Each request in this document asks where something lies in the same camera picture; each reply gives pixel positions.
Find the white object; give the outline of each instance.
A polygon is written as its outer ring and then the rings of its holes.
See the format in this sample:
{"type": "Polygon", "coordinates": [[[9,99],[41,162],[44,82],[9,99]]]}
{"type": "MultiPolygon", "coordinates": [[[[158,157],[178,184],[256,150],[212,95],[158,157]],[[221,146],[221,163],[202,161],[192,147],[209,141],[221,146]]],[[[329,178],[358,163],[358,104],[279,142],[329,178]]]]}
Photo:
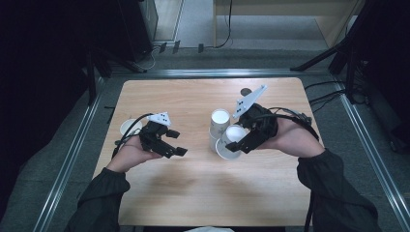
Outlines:
{"type": "Polygon", "coordinates": [[[168,112],[153,114],[147,117],[151,122],[156,122],[165,126],[171,126],[171,121],[168,117],[168,112]]]}
{"type": "Polygon", "coordinates": [[[212,134],[211,134],[211,130],[209,130],[209,147],[211,148],[211,151],[213,151],[213,152],[217,152],[217,142],[218,142],[218,139],[220,139],[220,137],[214,137],[212,134]]]}
{"type": "Polygon", "coordinates": [[[233,153],[226,148],[226,145],[228,145],[231,142],[239,142],[246,135],[247,135],[247,132],[241,126],[239,125],[229,126],[226,129],[225,133],[222,135],[222,137],[218,139],[218,142],[216,145],[216,150],[217,150],[218,155],[220,155],[220,157],[226,160],[234,160],[238,158],[241,155],[242,151],[239,150],[233,153]]]}
{"type": "Polygon", "coordinates": [[[220,138],[230,125],[230,114],[225,109],[216,109],[211,115],[210,133],[213,137],[220,138]]]}
{"type": "Polygon", "coordinates": [[[235,113],[232,115],[234,119],[239,118],[245,112],[247,112],[250,107],[256,102],[257,99],[262,95],[263,92],[268,88],[266,85],[260,86],[259,89],[251,92],[250,94],[244,96],[240,100],[236,101],[235,113]]]}
{"type": "MultiPolygon", "coordinates": [[[[133,122],[135,122],[135,120],[136,120],[136,119],[129,119],[129,120],[125,121],[125,122],[121,125],[120,133],[124,135],[124,133],[127,132],[127,129],[131,126],[131,124],[132,124],[133,122]]],[[[127,135],[139,134],[139,132],[141,131],[141,129],[142,129],[142,123],[141,123],[141,121],[139,121],[139,122],[137,122],[137,123],[132,127],[132,129],[130,130],[129,134],[127,134],[127,135]]]]}

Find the wooden table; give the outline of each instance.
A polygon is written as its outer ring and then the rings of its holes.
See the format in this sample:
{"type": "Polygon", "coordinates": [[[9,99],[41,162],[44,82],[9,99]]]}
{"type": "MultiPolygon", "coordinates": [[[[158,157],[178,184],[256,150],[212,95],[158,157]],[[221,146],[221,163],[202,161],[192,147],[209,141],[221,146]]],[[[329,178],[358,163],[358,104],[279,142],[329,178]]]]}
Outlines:
{"type": "Polygon", "coordinates": [[[297,159],[280,151],[252,151],[230,161],[209,148],[211,113],[230,113],[243,88],[268,89],[257,103],[312,116],[298,78],[132,80],[124,84],[102,153],[98,175],[111,158],[120,126],[145,113],[167,111],[181,135],[162,137],[188,149],[184,157],[145,162],[127,173],[132,188],[120,209],[122,225],[288,226],[303,225],[309,190],[298,180],[297,159]]]}
{"type": "MultiPolygon", "coordinates": [[[[214,46],[217,45],[217,15],[229,15],[227,0],[214,0],[214,46]]],[[[232,15],[312,15],[328,47],[337,43],[353,15],[365,0],[235,0],[232,15]]]]}

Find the table surface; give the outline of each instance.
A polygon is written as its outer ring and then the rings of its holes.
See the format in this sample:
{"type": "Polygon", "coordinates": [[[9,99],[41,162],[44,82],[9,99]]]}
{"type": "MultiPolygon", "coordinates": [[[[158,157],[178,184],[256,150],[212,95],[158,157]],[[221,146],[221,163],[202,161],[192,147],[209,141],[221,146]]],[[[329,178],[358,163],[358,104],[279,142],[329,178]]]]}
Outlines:
{"type": "MultiPolygon", "coordinates": [[[[120,127],[145,113],[168,112],[184,157],[147,161],[127,173],[131,189],[124,194],[122,225],[289,226],[303,225],[309,189],[297,178],[297,158],[280,151],[251,151],[225,160],[209,147],[211,113],[231,114],[243,88],[268,86],[257,103],[287,107],[312,117],[299,78],[131,80],[124,84],[94,176],[112,155],[120,127]]],[[[312,126],[318,132],[313,118],[312,126]]]]}

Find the black jacket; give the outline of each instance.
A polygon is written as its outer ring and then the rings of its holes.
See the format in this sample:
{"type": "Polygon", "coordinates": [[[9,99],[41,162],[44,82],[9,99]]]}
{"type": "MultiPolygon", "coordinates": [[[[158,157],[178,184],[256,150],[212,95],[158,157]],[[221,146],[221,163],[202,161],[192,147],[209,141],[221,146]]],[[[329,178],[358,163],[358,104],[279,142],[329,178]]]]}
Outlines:
{"type": "MultiPolygon", "coordinates": [[[[125,177],[104,168],[82,194],[65,231],[118,231],[121,198],[130,189],[125,177]]],[[[298,177],[313,192],[314,231],[381,231],[376,208],[346,181],[337,155],[327,150],[299,158],[298,177]]]]}

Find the person's left hand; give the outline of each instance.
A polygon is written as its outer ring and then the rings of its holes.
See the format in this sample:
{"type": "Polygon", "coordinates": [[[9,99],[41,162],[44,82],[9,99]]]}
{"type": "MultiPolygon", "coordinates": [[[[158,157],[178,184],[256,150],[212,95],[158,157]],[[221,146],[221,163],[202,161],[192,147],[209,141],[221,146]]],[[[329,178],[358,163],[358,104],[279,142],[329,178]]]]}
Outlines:
{"type": "Polygon", "coordinates": [[[162,156],[157,153],[142,150],[139,136],[133,136],[121,147],[106,168],[115,172],[127,172],[147,160],[159,158],[162,156]]]}

